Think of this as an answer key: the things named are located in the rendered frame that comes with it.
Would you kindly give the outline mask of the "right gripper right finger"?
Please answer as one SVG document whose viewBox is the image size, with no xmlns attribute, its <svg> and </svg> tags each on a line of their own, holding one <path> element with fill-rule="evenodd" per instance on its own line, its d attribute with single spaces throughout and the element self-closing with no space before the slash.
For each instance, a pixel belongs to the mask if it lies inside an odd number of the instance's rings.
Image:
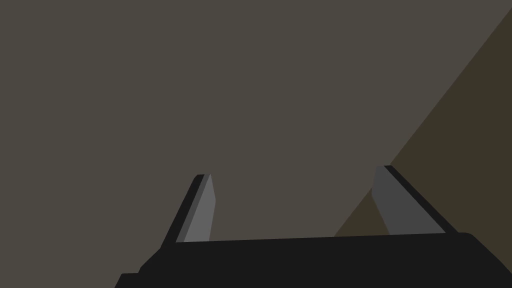
<svg viewBox="0 0 512 288">
<path fill-rule="evenodd" d="M 371 197 L 391 235 L 457 232 L 392 165 L 376 167 Z"/>
</svg>

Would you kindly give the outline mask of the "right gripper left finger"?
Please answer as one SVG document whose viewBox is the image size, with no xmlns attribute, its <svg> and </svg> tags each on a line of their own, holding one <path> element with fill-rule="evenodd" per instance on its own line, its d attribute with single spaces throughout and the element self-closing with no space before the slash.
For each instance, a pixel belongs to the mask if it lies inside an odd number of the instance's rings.
<svg viewBox="0 0 512 288">
<path fill-rule="evenodd" d="M 216 197 L 211 174 L 197 174 L 161 245 L 210 240 Z"/>
</svg>

